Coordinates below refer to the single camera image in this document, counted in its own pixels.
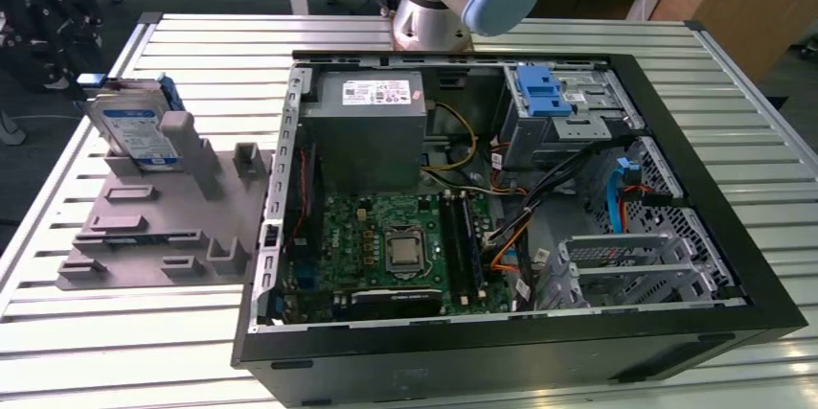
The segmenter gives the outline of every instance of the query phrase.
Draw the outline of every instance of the blue clip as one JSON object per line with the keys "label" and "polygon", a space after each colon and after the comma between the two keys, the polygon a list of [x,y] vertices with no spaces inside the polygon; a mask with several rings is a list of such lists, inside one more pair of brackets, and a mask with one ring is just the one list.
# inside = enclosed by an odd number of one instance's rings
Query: blue clip
{"label": "blue clip", "polygon": [[619,219],[619,180],[624,176],[624,170],[638,171],[639,165],[630,163],[630,161],[620,157],[616,159],[619,167],[611,171],[611,177],[608,177],[608,185],[606,189],[606,201],[608,204],[608,217],[611,218],[611,227],[615,234],[622,233],[622,221]]}
{"label": "blue clip", "polygon": [[523,98],[528,103],[528,115],[532,117],[567,117],[574,113],[571,106],[562,100],[562,85],[543,66],[520,66],[516,68],[516,81]]}

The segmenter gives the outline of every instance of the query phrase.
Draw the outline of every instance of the yellow wire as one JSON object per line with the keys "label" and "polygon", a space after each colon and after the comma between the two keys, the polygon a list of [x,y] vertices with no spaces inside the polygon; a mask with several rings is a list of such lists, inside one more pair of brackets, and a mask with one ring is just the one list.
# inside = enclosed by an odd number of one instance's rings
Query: yellow wire
{"label": "yellow wire", "polygon": [[422,169],[424,171],[435,171],[435,170],[454,170],[456,168],[460,168],[466,163],[470,162],[471,158],[474,157],[474,154],[476,153],[476,136],[474,135],[474,130],[471,129],[471,125],[470,123],[466,121],[466,119],[463,118],[463,116],[458,113],[458,111],[455,109],[451,108],[450,105],[438,102],[438,105],[442,105],[443,107],[446,107],[448,109],[448,111],[451,112],[451,114],[455,116],[455,118],[460,121],[460,123],[463,124],[463,126],[466,127],[466,129],[470,131],[470,136],[471,136],[471,149],[470,149],[470,154],[466,156],[466,158],[463,160],[460,160],[458,163],[452,163],[451,165],[439,165],[436,167],[423,167]]}

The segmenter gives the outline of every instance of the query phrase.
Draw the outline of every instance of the blue hard drive label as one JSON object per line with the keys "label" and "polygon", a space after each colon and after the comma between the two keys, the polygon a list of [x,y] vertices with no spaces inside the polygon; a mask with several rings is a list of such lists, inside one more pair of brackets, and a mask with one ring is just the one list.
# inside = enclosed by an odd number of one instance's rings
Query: blue hard drive label
{"label": "blue hard drive label", "polygon": [[169,170],[179,153],[159,130],[156,112],[145,109],[104,110],[105,124],[119,144],[145,170]]}

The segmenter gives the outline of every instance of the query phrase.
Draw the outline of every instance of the metal table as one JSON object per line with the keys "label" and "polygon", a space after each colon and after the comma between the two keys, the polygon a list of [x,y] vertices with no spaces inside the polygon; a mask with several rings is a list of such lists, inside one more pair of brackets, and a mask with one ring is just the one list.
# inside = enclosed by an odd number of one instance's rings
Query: metal table
{"label": "metal table", "polygon": [[[289,52],[385,50],[379,18],[145,14],[111,74],[164,70],[215,148],[275,147]],[[682,23],[532,20],[475,37],[480,51],[638,57],[655,89],[813,325],[818,322],[818,162],[707,33]],[[271,407],[228,365],[240,286],[63,292],[56,268],[107,174],[84,119],[0,260],[0,399],[11,407]],[[664,382],[391,403],[807,407],[818,327],[742,348]]]}

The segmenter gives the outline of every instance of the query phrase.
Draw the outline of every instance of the orange wire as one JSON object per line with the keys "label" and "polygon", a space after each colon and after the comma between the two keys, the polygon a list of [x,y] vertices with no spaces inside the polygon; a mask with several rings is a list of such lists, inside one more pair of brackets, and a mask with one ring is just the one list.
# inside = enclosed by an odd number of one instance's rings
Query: orange wire
{"label": "orange wire", "polygon": [[[640,190],[643,192],[654,192],[652,188],[648,186],[627,186],[624,188],[626,192],[634,191],[634,190]],[[619,200],[619,221],[622,222],[622,232],[624,233],[627,231],[627,204],[624,203],[624,201],[620,199]]]}
{"label": "orange wire", "polygon": [[494,260],[491,261],[491,269],[492,270],[515,270],[519,271],[520,269],[514,267],[514,265],[502,265],[498,264],[498,262],[502,259],[502,255],[506,254],[506,251],[508,250],[508,248],[511,247],[511,245],[514,244],[514,241],[516,241],[516,239],[520,237],[520,235],[523,235],[523,232],[526,231],[526,228],[528,227],[531,220],[528,219],[526,221],[526,223],[523,224],[523,227],[520,227],[520,229],[514,233],[514,235],[511,236],[511,238],[508,239],[508,241],[506,242],[506,245],[502,247],[500,251],[498,252],[498,255],[495,256]]}

